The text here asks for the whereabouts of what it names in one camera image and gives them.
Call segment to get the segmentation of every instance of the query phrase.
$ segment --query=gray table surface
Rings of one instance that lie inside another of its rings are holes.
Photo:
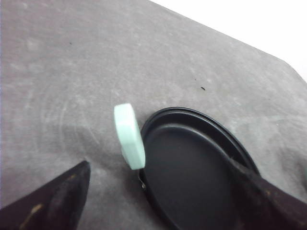
[[[213,117],[307,201],[307,84],[284,61],[145,0],[1,4],[2,206],[87,159],[79,229],[165,229],[120,153],[125,102],[140,126],[169,106]]]

